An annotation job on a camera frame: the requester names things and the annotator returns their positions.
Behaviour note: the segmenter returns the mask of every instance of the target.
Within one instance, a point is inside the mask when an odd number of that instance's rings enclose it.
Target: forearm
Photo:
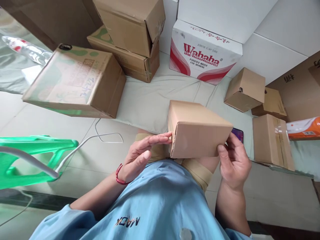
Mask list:
[[[246,200],[243,189],[233,190],[222,179],[218,191],[215,217],[223,228],[251,235],[246,218]]]
[[[117,183],[116,174],[113,172],[90,192],[71,203],[70,208],[92,211],[95,219],[99,220],[125,188],[126,185]]]

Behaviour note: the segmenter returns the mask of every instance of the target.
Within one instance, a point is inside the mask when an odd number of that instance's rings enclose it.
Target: smartphone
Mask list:
[[[232,129],[232,133],[243,143],[243,131],[237,128]]]

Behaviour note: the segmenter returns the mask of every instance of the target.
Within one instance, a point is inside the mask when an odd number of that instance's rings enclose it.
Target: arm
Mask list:
[[[227,144],[218,146],[222,180],[216,202],[216,218],[223,228],[250,236],[243,186],[249,175],[251,162],[243,144],[233,133]]]
[[[155,144],[170,144],[169,137],[171,135],[172,133],[169,132],[148,136],[141,141],[134,142],[118,173],[118,178],[127,183],[133,181],[143,171],[151,158],[151,147]],[[74,201],[70,208],[92,211],[96,220],[101,219],[126,186],[116,181],[116,173],[113,172],[94,189]]]

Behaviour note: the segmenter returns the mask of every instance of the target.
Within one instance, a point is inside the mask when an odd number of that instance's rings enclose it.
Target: shirt sleeve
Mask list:
[[[46,217],[30,240],[80,239],[96,223],[91,211],[74,210],[66,205],[59,212]]]
[[[225,229],[228,237],[230,238],[230,240],[252,240],[252,233],[250,235],[250,237],[244,235],[243,233],[240,233],[238,231],[232,230],[230,228],[226,228]]]

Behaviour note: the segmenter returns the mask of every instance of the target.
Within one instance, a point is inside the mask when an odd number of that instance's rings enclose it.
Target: hand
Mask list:
[[[243,190],[251,169],[251,161],[236,135],[230,133],[227,144],[218,146],[222,180],[233,190]]]
[[[151,135],[141,141],[134,142],[129,148],[128,155],[118,173],[118,178],[126,182],[133,181],[151,158],[151,147],[155,144],[171,144],[172,140],[169,139],[171,136],[172,132],[168,132]]]

